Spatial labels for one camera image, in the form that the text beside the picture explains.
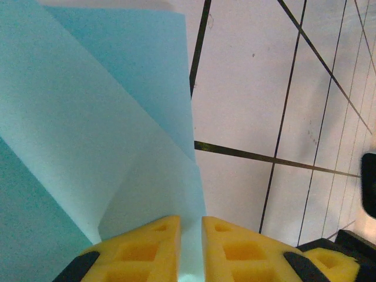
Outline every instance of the paper sheet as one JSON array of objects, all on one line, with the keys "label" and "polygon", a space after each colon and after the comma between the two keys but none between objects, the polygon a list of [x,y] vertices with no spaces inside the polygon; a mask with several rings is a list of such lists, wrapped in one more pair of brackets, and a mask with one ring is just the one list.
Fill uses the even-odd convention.
[{"label": "paper sheet", "polygon": [[[205,211],[199,171],[189,153],[193,143],[188,148],[183,130],[173,138],[166,134],[184,122],[191,123],[190,131],[192,121],[181,119],[172,125],[160,119],[164,131],[144,111],[152,112],[155,105],[156,116],[163,112],[157,107],[180,114],[176,106],[184,113],[185,98],[174,100],[182,96],[174,92],[177,85],[157,87],[166,90],[162,96],[156,94],[163,103],[144,95],[140,98],[145,100],[143,109],[120,79],[35,2],[1,2],[0,26],[0,135],[4,141],[93,243],[100,240],[98,226],[104,236],[114,236],[167,214],[183,216],[180,274],[202,280],[200,218]],[[153,63],[156,73],[158,63]],[[132,70],[122,69],[122,84],[133,77]],[[143,89],[150,96],[153,83],[170,83],[167,77],[153,80],[152,73],[142,77],[150,78]],[[169,96],[173,103],[168,103]],[[150,187],[137,187],[145,179]],[[140,211],[134,205],[141,200],[150,209]],[[133,209],[123,210],[119,201]],[[118,214],[129,220],[119,221]],[[120,222],[122,229],[110,232]]]},{"label": "paper sheet", "polygon": [[0,138],[0,281],[52,281],[91,245]]},{"label": "paper sheet", "polygon": [[184,16],[168,11],[45,8],[194,160]]}]

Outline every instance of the floor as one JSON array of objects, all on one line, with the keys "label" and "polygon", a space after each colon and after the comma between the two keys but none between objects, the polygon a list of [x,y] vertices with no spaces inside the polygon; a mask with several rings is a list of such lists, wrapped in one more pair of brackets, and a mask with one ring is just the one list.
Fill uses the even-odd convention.
[{"label": "floor", "polygon": [[376,1],[174,5],[208,215],[293,246],[353,229],[376,124]]}]

